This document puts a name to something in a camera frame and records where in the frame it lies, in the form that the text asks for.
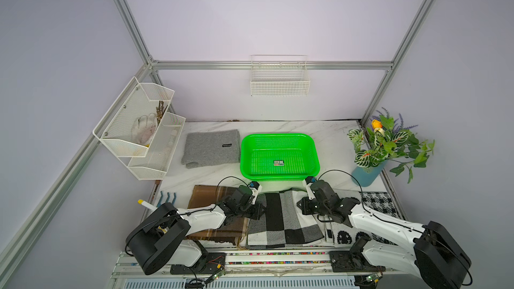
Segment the brown plaid scarf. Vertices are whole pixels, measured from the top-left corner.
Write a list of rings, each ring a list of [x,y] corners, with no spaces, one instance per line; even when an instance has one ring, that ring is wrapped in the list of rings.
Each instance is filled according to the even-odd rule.
[[[235,187],[216,187],[214,185],[196,185],[188,204],[188,209],[198,211],[210,209],[210,211],[199,212],[199,225],[195,224],[191,230],[196,232],[188,235],[191,240],[210,242],[209,246],[235,247],[239,244],[246,231],[245,218],[225,218],[222,221],[223,210],[214,208],[228,196],[236,191]]]

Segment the smiley face scarf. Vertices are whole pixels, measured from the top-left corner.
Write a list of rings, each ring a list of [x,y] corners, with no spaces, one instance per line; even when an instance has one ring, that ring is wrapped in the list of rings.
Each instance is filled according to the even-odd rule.
[[[386,192],[358,192],[338,189],[335,192],[341,199],[351,197],[360,200],[361,203],[355,206],[355,209],[362,209],[362,206],[365,206],[369,210],[380,212],[382,215],[390,215],[394,218],[400,217],[392,198]],[[352,227],[350,227],[343,223],[336,223],[333,221],[333,218],[322,215],[317,223],[325,236],[324,241],[328,246],[352,246],[363,236],[383,244],[396,245],[388,238],[377,234],[377,227],[371,227],[368,222],[357,222],[356,224],[352,222]]]

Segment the black white checked scarf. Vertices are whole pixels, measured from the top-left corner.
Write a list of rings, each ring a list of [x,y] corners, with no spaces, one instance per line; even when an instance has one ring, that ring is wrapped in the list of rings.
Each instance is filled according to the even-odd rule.
[[[260,194],[256,202],[265,207],[265,213],[258,220],[250,220],[246,247],[266,250],[319,243],[324,233],[317,220],[297,207],[306,196],[307,192],[297,189]]]

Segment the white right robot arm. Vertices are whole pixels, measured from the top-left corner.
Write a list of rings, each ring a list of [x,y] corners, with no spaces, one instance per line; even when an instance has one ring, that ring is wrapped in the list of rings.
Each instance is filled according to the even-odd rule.
[[[349,251],[350,260],[365,266],[391,268],[422,279],[430,288],[470,286],[471,259],[440,223],[414,223],[383,214],[352,197],[341,198],[324,180],[312,176],[303,182],[307,196],[298,207],[305,215],[324,215],[329,222],[375,234],[359,239]]]

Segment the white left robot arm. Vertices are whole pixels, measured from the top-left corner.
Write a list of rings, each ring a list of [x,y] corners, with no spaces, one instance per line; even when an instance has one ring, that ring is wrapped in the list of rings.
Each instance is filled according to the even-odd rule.
[[[258,220],[265,206],[256,201],[262,187],[252,181],[210,206],[184,210],[172,203],[152,206],[152,213],[125,240],[126,253],[134,257],[146,275],[171,265],[171,273],[200,274],[208,269],[209,253],[191,234],[217,230],[235,218]]]

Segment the green plastic basket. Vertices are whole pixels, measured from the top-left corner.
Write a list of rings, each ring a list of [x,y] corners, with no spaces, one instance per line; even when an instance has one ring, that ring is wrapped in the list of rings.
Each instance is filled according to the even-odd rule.
[[[320,168],[315,142],[306,134],[253,134],[241,142],[240,172],[252,181],[301,181]]]

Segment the grey folded scarf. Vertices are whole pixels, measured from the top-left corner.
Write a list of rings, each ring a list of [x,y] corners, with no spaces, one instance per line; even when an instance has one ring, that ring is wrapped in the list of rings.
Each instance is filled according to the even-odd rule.
[[[241,157],[239,130],[191,132],[181,163],[187,169],[239,163]]]

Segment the blue plastic rake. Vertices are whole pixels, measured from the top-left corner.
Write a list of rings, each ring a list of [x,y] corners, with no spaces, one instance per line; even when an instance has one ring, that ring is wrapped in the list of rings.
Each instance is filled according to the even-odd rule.
[[[159,196],[159,200],[157,202],[157,207],[160,207],[163,203],[171,203],[172,205],[174,205],[176,199],[177,199],[176,193],[167,192],[166,194],[164,194],[163,191],[160,191],[160,196]]]

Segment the artificial plant in blue vase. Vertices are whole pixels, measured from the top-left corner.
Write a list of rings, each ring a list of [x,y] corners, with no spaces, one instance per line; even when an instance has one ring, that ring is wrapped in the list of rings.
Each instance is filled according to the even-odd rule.
[[[368,187],[392,163],[390,172],[396,177],[407,173],[411,183],[414,170],[427,166],[436,146],[435,140],[419,139],[414,128],[415,125],[405,125],[402,115],[394,117],[382,108],[372,116],[369,127],[350,130],[347,137],[352,142],[356,164],[353,182]]]

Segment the yellow spray bottle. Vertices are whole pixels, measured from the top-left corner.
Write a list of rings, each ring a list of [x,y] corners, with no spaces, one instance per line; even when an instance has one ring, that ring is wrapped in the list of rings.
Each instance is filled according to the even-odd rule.
[[[157,207],[142,199],[139,199],[138,204],[142,205],[151,212],[154,212],[157,209]]]

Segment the white glove in shelf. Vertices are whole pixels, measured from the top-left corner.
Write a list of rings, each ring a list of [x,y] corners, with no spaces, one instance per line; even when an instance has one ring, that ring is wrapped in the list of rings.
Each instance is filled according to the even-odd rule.
[[[153,139],[157,126],[157,116],[155,113],[139,117],[135,120],[131,129],[132,142],[148,147]]]

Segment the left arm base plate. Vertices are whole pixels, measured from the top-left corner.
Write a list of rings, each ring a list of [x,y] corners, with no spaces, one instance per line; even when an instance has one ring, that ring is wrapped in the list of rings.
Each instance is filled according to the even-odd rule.
[[[172,275],[212,275],[222,269],[225,265],[226,253],[208,252],[191,267],[179,264],[172,264],[170,274]]]

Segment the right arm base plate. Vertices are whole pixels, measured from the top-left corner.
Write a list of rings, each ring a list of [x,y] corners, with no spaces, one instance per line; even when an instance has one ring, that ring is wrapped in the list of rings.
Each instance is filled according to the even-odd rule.
[[[383,266],[371,265],[362,254],[350,251],[331,251],[329,259],[333,272],[384,272]]]

